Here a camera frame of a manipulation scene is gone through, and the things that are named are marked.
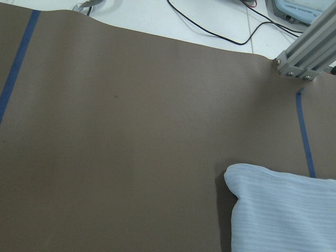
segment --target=folded towel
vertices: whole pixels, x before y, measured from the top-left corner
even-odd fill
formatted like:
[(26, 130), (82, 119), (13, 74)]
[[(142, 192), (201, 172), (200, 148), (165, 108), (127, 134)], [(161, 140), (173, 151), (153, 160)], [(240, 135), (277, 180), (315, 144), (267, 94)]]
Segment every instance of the folded towel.
[(336, 181), (231, 165), (232, 252), (335, 252)]

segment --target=wire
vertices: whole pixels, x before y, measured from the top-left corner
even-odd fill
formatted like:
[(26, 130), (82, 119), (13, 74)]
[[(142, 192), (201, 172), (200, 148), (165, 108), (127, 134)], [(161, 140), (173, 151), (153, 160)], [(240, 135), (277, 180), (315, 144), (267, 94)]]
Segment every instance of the wire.
[(258, 5), (257, 0), (255, 0), (254, 2), (255, 2), (255, 5), (252, 6), (252, 5), (249, 5), (246, 1), (244, 1), (244, 3), (245, 3), (247, 6), (251, 7), (251, 8), (255, 8), (255, 7), (257, 7), (257, 5)]
[(293, 35), (293, 36), (295, 36), (295, 37), (298, 37), (298, 36), (295, 35), (295, 34), (293, 34), (293, 33), (291, 33), (291, 32), (294, 32), (294, 33), (302, 33), (301, 31), (295, 31), (295, 30), (292, 30), (292, 29), (290, 29), (290, 28), (288, 28), (288, 27), (286, 27), (286, 26), (283, 26), (283, 25), (281, 25), (281, 24), (275, 23), (275, 22), (274, 22), (273, 20), (271, 20), (270, 18), (268, 18), (268, 17), (266, 17), (265, 15), (263, 15), (263, 14), (261, 14), (261, 13), (255, 11), (255, 10), (252, 9), (251, 7), (247, 6), (246, 3), (242, 2), (247, 8), (251, 9), (253, 12), (257, 13), (258, 15), (260, 15), (260, 16), (262, 16), (262, 17), (264, 17), (264, 18), (266, 18), (266, 19), (269, 20), (269, 21), (268, 21), (268, 22), (262, 22), (262, 23), (260, 23), (260, 24), (255, 28), (255, 30), (252, 32), (252, 34), (249, 36), (249, 38), (248, 38), (245, 42), (240, 43), (240, 42), (234, 41), (234, 40), (232, 40), (232, 39), (229, 39), (229, 38), (227, 38), (227, 37), (221, 36), (221, 35), (219, 35), (219, 34), (213, 33), (212, 31), (209, 31), (209, 30), (205, 29), (205, 28), (202, 27), (201, 25), (199, 25), (199, 24), (197, 24), (196, 22), (192, 21), (190, 18), (188, 18), (186, 15), (184, 15), (181, 11), (179, 11), (179, 10), (178, 10), (178, 9), (171, 3), (171, 2), (170, 2), (170, 0), (167, 0), (167, 3), (168, 3), (168, 4), (169, 4), (169, 5), (170, 5), (170, 6), (171, 6), (177, 13), (179, 13), (182, 17), (184, 17), (185, 19), (187, 19), (187, 20), (188, 20), (190, 23), (192, 23), (193, 25), (197, 26), (199, 29), (201, 29), (201, 30), (205, 31), (206, 33), (209, 33), (209, 34), (211, 34), (211, 35), (213, 35), (213, 36), (215, 36), (215, 37), (221, 38), (221, 39), (223, 39), (223, 40), (226, 40), (226, 41), (228, 41), (228, 42), (230, 42), (230, 43), (233, 43), (233, 44), (235, 44), (235, 45), (239, 45), (239, 46), (242, 46), (242, 45), (247, 44), (247, 43), (251, 40), (251, 38), (252, 38), (252, 36), (254, 35), (254, 33), (258, 30), (258, 28), (259, 28), (260, 26), (264, 25), (264, 24), (273, 24), (273, 25), (276, 25), (276, 26), (279, 27), (280, 29), (284, 30), (285, 32), (287, 32), (287, 33), (289, 33), (289, 34), (291, 34), (291, 35)]
[(86, 14), (88, 17), (90, 16), (91, 10), (92, 10), (92, 6), (90, 6), (89, 11), (88, 11), (88, 13)]

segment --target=brown mat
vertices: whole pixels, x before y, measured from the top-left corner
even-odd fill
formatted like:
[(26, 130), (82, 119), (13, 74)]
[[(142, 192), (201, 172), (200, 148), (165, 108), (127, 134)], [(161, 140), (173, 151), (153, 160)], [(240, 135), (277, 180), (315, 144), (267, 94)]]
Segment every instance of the brown mat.
[[(30, 10), (0, 8), (3, 85)], [(2, 250), (229, 251), (228, 165), (308, 175), (302, 86), (317, 176), (336, 177), (335, 80), (41, 13), (0, 126)]]

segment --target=black cable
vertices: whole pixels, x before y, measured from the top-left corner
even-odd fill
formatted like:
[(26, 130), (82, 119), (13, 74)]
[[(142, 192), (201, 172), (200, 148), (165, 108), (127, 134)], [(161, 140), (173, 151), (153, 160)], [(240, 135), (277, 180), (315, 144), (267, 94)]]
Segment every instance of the black cable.
[(259, 14), (259, 15), (261, 15), (261, 16), (263, 16), (263, 17), (265, 17), (265, 18), (266, 18), (267, 20), (269, 20), (269, 21), (268, 21), (268, 22), (262, 22), (261, 24), (259, 24), (259, 25), (257, 26), (257, 28), (255, 28), (255, 30), (252, 32), (252, 34), (249, 36), (249, 38), (248, 38), (245, 42), (243, 42), (243, 43), (239, 43), (239, 42), (237, 42), (237, 41), (234, 41), (234, 40), (229, 39), (229, 38), (227, 38), (227, 37), (224, 37), (224, 36), (221, 36), (221, 35), (219, 35), (219, 34), (213, 33), (213, 32), (211, 32), (211, 31), (209, 31), (209, 30), (203, 28), (202, 26), (200, 26), (199, 24), (197, 24), (196, 22), (194, 22), (194, 21), (192, 21), (190, 18), (188, 18), (186, 15), (184, 15), (182, 12), (180, 12), (180, 11), (179, 11), (179, 10), (178, 10), (178, 9), (171, 3), (171, 2), (170, 2), (170, 0), (167, 0), (167, 2), (168, 2), (168, 4), (169, 4), (169, 5), (170, 5), (170, 6), (171, 6), (177, 13), (179, 13), (181, 16), (183, 16), (185, 19), (187, 19), (187, 20), (188, 20), (190, 23), (192, 23), (193, 25), (195, 25), (195, 26), (197, 26), (198, 28), (202, 29), (202, 30), (205, 31), (206, 33), (209, 33), (209, 34), (211, 34), (211, 35), (213, 35), (213, 36), (216, 36), (216, 37), (218, 37), (218, 38), (221, 38), (221, 39), (223, 39), (223, 40), (226, 40), (226, 41), (228, 41), (228, 42), (230, 42), (230, 43), (233, 43), (233, 44), (235, 44), (235, 45), (242, 46), (242, 45), (247, 44), (247, 43), (250, 41), (250, 39), (252, 38), (252, 36), (254, 35), (254, 33), (257, 31), (257, 29), (258, 29), (261, 25), (264, 25), (264, 24), (273, 24), (273, 25), (276, 25), (277, 27), (279, 27), (280, 29), (284, 30), (285, 32), (287, 32), (287, 33), (289, 33), (289, 34), (291, 34), (291, 35), (293, 35), (293, 36), (298, 37), (297, 35), (291, 33), (290, 31), (285, 30), (285, 28), (289, 29), (288, 27), (285, 27), (285, 26), (283, 26), (283, 25), (281, 25), (281, 24), (277, 24), (277, 23), (275, 23), (273, 20), (271, 20), (270, 18), (264, 16), (263, 14), (261, 14), (261, 13), (259, 13), (259, 12), (256, 12), (254, 9), (250, 8), (250, 9), (252, 9), (254, 12), (256, 12), (257, 14)]
[(90, 16), (91, 10), (92, 10), (92, 6), (90, 6), (89, 11), (88, 11), (88, 13), (86, 14), (88, 17)]

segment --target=striped white fabric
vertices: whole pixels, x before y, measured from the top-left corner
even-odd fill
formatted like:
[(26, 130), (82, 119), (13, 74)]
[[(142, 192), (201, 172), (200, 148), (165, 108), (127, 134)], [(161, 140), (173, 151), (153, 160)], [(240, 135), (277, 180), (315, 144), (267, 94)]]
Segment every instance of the striped white fabric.
[(232, 252), (336, 252), (336, 180), (231, 165)]

